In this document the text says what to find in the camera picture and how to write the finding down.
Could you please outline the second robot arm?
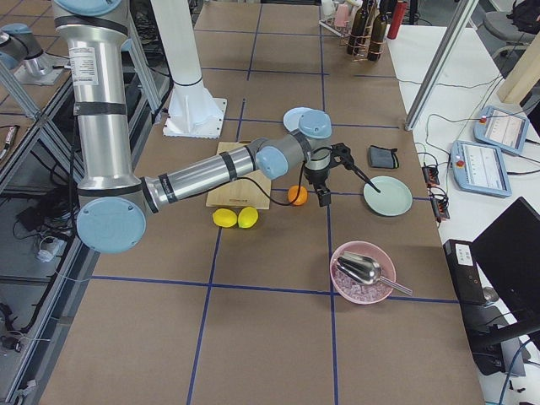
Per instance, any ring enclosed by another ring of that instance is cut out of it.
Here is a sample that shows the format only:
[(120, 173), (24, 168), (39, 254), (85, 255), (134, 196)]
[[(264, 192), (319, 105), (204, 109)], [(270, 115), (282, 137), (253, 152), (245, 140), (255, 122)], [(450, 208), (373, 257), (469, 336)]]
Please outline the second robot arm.
[(12, 23), (1, 28), (1, 62), (22, 84), (53, 85), (68, 58), (45, 52), (26, 24)]

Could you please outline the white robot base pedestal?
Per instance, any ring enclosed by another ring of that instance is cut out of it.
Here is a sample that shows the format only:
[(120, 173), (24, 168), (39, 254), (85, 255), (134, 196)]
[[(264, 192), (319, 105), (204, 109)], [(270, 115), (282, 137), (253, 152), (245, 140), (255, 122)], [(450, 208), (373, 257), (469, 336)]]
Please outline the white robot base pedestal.
[(206, 89), (187, 1), (151, 2), (174, 84), (165, 122), (169, 137), (220, 136), (227, 100)]

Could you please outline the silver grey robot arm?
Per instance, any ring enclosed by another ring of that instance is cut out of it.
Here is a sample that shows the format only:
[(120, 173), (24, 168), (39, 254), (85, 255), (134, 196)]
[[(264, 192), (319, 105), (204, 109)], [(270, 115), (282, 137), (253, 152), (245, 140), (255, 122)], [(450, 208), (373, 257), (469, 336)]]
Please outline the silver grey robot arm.
[(84, 177), (78, 184), (79, 239), (101, 253), (133, 248), (146, 218), (164, 205), (195, 197), (254, 171), (268, 179), (293, 168), (315, 189), (319, 203), (331, 201), (326, 181), (338, 165), (356, 170), (345, 145), (331, 144), (332, 124), (323, 111), (308, 110), (283, 138), (258, 138), (188, 167), (155, 178), (132, 169), (121, 49), (128, 39), (125, 1), (56, 1), (55, 26), (67, 42)]

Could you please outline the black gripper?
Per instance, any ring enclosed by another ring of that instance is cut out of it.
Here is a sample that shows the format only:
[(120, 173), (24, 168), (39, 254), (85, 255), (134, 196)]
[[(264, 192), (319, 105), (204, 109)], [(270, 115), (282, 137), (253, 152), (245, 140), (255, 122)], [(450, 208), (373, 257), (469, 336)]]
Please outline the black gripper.
[(332, 202), (331, 191), (327, 187), (326, 181), (330, 170), (339, 165), (352, 171), (375, 192), (381, 193), (372, 180), (355, 163), (351, 163), (351, 150), (348, 146), (344, 143), (321, 146), (310, 153), (310, 158), (304, 169), (305, 178), (313, 186), (320, 207), (329, 206)]

